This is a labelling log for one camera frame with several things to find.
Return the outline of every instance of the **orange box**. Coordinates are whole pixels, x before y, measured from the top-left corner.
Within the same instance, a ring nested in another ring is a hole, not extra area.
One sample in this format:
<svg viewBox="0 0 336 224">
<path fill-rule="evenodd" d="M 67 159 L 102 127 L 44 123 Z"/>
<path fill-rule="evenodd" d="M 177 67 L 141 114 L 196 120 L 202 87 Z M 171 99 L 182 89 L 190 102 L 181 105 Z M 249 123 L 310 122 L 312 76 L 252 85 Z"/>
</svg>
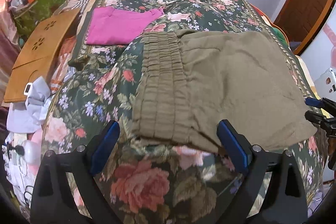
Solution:
<svg viewBox="0 0 336 224">
<path fill-rule="evenodd" d="M 53 74 L 61 42 L 73 35 L 80 8 L 73 9 L 40 22 L 23 46 L 10 76 L 4 96 L 5 103 L 26 100 L 26 84 L 42 76 L 47 83 Z"/>
</svg>

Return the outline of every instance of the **screw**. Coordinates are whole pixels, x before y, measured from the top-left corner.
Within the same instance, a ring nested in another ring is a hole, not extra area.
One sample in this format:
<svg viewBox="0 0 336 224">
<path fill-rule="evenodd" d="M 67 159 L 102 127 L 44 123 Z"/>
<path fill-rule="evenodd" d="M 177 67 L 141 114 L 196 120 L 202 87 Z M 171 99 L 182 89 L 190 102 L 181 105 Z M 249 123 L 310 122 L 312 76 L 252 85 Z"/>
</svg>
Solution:
<svg viewBox="0 0 336 224">
<path fill-rule="evenodd" d="M 78 152 L 83 152 L 85 150 L 85 145 L 79 145 L 79 146 L 77 146 L 76 150 Z"/>
<path fill-rule="evenodd" d="M 293 152 L 292 152 L 291 150 L 285 150 L 285 154 L 286 154 L 288 157 L 293 156 Z"/>
<path fill-rule="evenodd" d="M 260 152 L 261 151 L 261 146 L 260 145 L 253 145 L 252 146 L 252 149 L 253 149 L 253 151 L 255 151 L 255 152 Z"/>
<path fill-rule="evenodd" d="M 46 155 L 47 157 L 50 157 L 52 154 L 55 154 L 54 150 L 48 150 L 48 151 L 45 153 L 45 155 Z"/>
</svg>

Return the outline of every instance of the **pink towel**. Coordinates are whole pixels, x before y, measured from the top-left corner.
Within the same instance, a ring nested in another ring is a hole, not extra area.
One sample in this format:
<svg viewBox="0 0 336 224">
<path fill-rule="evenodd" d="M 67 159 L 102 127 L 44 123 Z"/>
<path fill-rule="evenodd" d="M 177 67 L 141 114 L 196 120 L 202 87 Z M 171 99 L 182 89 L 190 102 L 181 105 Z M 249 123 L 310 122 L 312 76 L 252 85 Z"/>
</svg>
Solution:
<svg viewBox="0 0 336 224">
<path fill-rule="evenodd" d="M 139 36 L 148 24 L 163 14 L 162 8 L 144 13 L 119 10 L 111 6 L 95 8 L 86 44 L 127 45 Z"/>
</svg>

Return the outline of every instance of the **blue gripper pad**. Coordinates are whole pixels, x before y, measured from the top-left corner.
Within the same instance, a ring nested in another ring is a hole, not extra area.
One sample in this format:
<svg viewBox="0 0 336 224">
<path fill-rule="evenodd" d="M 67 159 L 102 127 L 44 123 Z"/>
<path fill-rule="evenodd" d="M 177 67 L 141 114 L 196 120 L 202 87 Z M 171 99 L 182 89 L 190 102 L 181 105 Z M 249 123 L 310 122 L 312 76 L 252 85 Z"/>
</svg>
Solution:
<svg viewBox="0 0 336 224">
<path fill-rule="evenodd" d="M 315 98 L 312 98 L 312 97 L 307 97 L 304 100 L 304 102 L 307 106 L 313 106 L 313 107 L 317 107 L 317 108 L 323 108 L 324 107 L 324 103 L 321 100 L 315 99 Z"/>
<path fill-rule="evenodd" d="M 217 136 L 228 153 L 236 171 L 245 176 L 248 172 L 248 165 L 252 161 L 252 153 L 248 148 L 250 144 L 247 139 L 243 135 L 239 135 L 228 120 L 219 122 Z M 243 142 L 243 146 L 239 144 L 238 139 Z"/>
<path fill-rule="evenodd" d="M 91 157 L 90 174 L 96 175 L 101 173 L 108 158 L 111 155 L 113 147 L 116 145 L 120 135 L 120 127 L 117 122 L 114 122 L 110 128 L 108 128 L 103 140 L 98 145 L 98 148 Z"/>
</svg>

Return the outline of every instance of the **floral bedspread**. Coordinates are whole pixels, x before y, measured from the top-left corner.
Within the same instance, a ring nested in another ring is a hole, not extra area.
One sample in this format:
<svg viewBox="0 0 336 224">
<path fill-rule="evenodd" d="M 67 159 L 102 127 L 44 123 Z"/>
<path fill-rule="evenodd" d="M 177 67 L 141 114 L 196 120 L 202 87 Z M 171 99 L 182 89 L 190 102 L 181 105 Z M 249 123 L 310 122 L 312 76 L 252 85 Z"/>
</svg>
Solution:
<svg viewBox="0 0 336 224">
<path fill-rule="evenodd" d="M 165 15 L 152 22 L 145 32 L 182 28 L 223 32 L 267 30 L 283 53 L 303 97 L 314 97 L 297 58 L 245 0 L 91 1 L 94 4 L 82 19 L 72 60 L 82 70 L 53 99 L 43 132 L 42 153 L 48 149 L 56 153 L 72 151 L 80 144 L 87 144 L 108 121 L 117 120 L 121 128 L 118 143 L 95 180 L 120 219 L 125 224 L 214 223 L 227 208 L 243 177 L 235 171 L 228 156 L 185 146 L 150 145 L 130 133 L 132 105 L 141 78 L 142 37 L 127 47 L 87 46 L 93 8 L 112 5 L 143 12 L 163 7 Z M 325 134 L 319 130 L 308 140 L 283 149 L 290 149 L 295 155 L 310 202 L 322 182 Z M 270 174 L 266 174 L 251 215 L 258 212 L 269 180 Z M 88 216 L 70 175 L 69 184 L 78 209 Z"/>
</svg>

